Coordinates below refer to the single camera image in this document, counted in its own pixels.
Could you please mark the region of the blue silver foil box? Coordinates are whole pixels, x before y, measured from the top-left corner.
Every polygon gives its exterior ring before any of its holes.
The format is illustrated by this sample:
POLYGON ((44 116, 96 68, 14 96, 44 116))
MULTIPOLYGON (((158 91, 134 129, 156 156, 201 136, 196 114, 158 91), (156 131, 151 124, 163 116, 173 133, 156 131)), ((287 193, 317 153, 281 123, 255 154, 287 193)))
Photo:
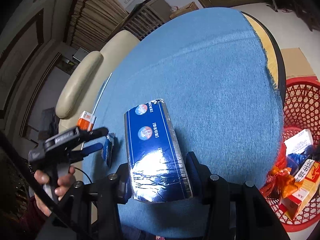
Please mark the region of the blue silver foil box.
POLYGON ((163 99, 140 104, 124 114, 132 196, 145 203, 193 197, 175 130, 163 99))

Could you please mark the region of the orange snack wrapper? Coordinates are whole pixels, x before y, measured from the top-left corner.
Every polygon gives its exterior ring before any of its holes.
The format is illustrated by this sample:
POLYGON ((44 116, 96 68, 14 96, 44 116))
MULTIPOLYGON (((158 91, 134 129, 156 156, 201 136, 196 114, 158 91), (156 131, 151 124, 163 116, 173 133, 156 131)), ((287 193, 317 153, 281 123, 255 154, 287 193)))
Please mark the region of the orange snack wrapper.
POLYGON ((287 198, 302 187, 302 182, 296 181, 290 174, 291 168, 278 168, 276 165, 267 174, 267 181, 260 189, 260 193, 266 198, 275 193, 281 198, 287 198))

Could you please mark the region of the red white medicine box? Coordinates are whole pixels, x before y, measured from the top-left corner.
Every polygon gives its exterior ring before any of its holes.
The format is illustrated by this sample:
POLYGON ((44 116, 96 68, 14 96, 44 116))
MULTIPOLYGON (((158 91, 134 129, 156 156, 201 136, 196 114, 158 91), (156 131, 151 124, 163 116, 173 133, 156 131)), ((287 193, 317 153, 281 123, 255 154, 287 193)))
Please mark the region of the red white medicine box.
POLYGON ((319 162, 307 159, 295 175, 295 182, 301 187, 286 198, 281 198, 279 208, 290 219, 294 220, 306 207, 319 187, 319 162))

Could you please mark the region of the red plastic bag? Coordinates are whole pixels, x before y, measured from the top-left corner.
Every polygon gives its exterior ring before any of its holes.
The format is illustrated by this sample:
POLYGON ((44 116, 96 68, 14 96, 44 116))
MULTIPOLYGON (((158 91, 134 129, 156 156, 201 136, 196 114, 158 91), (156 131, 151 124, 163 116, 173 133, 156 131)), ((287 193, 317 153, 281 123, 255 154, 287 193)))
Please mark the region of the red plastic bag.
POLYGON ((279 168, 280 170, 287 167, 287 160, 286 160, 286 146, 284 144, 284 141, 281 143, 280 150, 278 152, 276 161, 274 165, 279 168))

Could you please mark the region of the crumpled blue foil packet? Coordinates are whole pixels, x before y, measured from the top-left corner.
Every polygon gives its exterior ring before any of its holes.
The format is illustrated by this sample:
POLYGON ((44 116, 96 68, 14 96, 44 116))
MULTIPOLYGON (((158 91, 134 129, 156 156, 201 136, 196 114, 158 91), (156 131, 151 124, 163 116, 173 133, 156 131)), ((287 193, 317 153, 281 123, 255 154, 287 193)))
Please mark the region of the crumpled blue foil packet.
POLYGON ((111 168, 111 164, 112 164, 112 151, 114 147, 115 138, 116 138, 115 133, 108 133, 103 145, 103 151, 101 156, 109 168, 111 168))

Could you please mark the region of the orange white small carton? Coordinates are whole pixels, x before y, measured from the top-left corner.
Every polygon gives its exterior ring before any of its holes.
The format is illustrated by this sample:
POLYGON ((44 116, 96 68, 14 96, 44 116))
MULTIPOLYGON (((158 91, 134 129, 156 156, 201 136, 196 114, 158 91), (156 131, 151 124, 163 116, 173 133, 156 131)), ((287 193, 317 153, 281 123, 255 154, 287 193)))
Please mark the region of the orange white small carton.
POLYGON ((77 122, 77 126, 83 131, 91 131, 93 129, 96 116, 87 111, 83 111, 77 122))

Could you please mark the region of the beige leather sofa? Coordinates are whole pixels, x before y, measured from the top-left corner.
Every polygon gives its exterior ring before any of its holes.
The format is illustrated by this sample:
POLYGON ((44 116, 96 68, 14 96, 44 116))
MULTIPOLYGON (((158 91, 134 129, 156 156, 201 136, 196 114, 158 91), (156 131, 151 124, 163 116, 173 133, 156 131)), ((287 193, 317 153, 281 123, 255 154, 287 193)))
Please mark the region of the beige leather sofa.
POLYGON ((82 112, 92 111, 103 83, 138 43, 138 38, 122 30, 100 51, 85 56, 65 84, 55 107, 60 133, 76 126, 82 112))

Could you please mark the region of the dark blue bag in basket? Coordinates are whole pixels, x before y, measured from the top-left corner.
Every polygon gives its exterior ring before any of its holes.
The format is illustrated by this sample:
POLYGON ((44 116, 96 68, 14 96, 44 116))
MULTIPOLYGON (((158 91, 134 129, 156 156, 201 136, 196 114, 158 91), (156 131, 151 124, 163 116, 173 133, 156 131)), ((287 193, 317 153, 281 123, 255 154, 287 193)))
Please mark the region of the dark blue bag in basket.
POLYGON ((308 146, 303 153, 291 153, 286 157, 287 168, 291 168, 290 174, 295 176, 307 159, 312 159, 315 148, 308 146))

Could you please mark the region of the red plastic mesh basket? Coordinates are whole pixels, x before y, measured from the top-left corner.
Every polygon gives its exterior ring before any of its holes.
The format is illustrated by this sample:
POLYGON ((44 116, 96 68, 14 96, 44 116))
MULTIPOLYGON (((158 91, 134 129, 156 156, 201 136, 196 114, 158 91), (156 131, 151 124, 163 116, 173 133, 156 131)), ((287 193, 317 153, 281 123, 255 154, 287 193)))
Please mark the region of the red plastic mesh basket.
POLYGON ((286 232, 319 222, 319 82, 286 82, 284 129, 277 160, 260 189, 286 232))

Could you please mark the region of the cardboard box under basket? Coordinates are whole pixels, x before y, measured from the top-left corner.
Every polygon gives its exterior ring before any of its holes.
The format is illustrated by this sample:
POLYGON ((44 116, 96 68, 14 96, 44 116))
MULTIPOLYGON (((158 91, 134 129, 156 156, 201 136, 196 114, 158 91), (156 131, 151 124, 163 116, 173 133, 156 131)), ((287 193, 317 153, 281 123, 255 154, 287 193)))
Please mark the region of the cardboard box under basket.
POLYGON ((318 80, 300 48, 286 48, 280 51, 285 64, 287 79, 305 77, 316 81, 318 80))

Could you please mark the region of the beige striped curtain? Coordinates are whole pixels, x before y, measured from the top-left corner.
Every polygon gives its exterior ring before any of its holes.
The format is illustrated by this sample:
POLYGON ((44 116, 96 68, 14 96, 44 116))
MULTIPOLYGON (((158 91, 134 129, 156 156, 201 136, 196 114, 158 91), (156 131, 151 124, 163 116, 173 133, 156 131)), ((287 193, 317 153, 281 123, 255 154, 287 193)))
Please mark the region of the beige striped curtain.
POLYGON ((100 50, 127 15, 117 0, 73 0, 63 41, 75 49, 100 50))

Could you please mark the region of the grey slatted cabinet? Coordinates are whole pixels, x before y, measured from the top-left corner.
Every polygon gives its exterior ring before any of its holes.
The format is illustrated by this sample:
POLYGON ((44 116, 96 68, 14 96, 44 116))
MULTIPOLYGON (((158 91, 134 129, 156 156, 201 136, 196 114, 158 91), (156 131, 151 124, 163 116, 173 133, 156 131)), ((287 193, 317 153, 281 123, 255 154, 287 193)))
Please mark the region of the grey slatted cabinet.
POLYGON ((171 6, 165 0, 145 0, 134 7, 118 30, 127 30, 141 41, 170 21, 171 14, 171 6))

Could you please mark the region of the brown cardboard box by door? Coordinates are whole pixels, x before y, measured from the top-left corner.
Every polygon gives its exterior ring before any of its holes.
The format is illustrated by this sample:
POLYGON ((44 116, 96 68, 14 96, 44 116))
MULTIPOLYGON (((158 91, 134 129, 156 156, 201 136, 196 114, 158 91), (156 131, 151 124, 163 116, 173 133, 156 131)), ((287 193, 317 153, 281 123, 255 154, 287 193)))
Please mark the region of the brown cardboard box by door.
POLYGON ((185 6, 178 8, 175 12, 173 12, 169 17, 170 19, 177 18, 178 16, 184 15, 186 13, 198 10, 198 6, 195 4, 195 2, 190 2, 186 4, 185 6))

